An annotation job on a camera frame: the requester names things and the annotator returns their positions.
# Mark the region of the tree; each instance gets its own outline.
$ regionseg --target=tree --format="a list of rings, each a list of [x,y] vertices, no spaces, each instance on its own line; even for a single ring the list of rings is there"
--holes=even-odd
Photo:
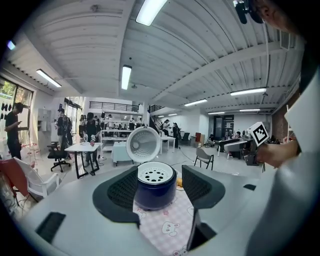
[[[0,94],[0,97],[5,99],[13,99],[13,96],[15,95],[15,89],[16,86],[14,84],[4,81],[4,85],[0,88],[0,93],[2,93]]]

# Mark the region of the ceiling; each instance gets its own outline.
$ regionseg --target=ceiling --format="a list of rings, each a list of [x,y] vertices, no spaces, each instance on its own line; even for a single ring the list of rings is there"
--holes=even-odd
[[[301,39],[291,36],[290,49],[282,49],[276,29],[267,25],[265,34],[250,19],[241,24],[232,0],[168,0],[151,26],[136,22],[143,2],[48,1],[17,33],[6,64],[59,97],[120,98],[175,109],[207,99],[201,107],[208,112],[269,112],[298,83]],[[120,85],[123,65],[132,66],[128,90]],[[62,87],[48,84],[37,69]],[[260,87],[267,87],[267,95],[230,96]]]

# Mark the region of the gray tabletop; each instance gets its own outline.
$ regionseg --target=gray tabletop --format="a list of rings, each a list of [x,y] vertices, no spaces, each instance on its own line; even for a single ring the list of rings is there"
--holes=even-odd
[[[201,217],[213,225],[217,231],[222,232],[230,226],[230,222],[234,222],[239,217],[237,216],[238,212],[243,212],[244,205],[253,199],[252,197],[256,191],[252,192],[251,190],[243,189],[243,185],[258,184],[259,187],[259,181],[217,171],[208,171],[199,167],[191,167],[222,182],[225,186],[226,193],[224,198],[211,211],[201,210]],[[126,170],[128,168],[102,173],[93,177],[75,180],[60,187],[29,211],[20,222],[22,227],[28,230],[29,235],[34,236],[35,232],[32,231],[40,225],[48,213],[59,212],[66,215],[52,241],[54,249],[59,252],[75,256],[105,256],[106,254],[162,255],[143,236],[135,224],[112,222],[102,216],[93,205],[92,195],[95,188],[102,182]],[[34,237],[37,238],[33,239],[33,242],[39,245],[37,240],[42,239],[39,236]],[[218,237],[219,235],[209,242],[216,241]],[[190,253],[198,254],[198,250],[200,253],[201,248],[203,253],[208,252],[204,249],[204,246],[201,246]]]

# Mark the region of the staircase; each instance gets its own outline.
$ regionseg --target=staircase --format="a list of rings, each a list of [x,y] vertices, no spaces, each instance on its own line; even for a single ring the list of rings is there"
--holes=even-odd
[[[159,131],[160,131],[160,122],[155,116],[153,116],[153,117],[150,116],[149,127],[155,129],[156,132],[159,133]]]

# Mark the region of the person's hand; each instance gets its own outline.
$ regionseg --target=person's hand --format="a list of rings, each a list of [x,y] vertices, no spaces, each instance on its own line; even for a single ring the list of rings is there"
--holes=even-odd
[[[297,151],[298,142],[296,140],[286,144],[262,144],[257,150],[256,160],[279,167],[288,159],[294,158]]]

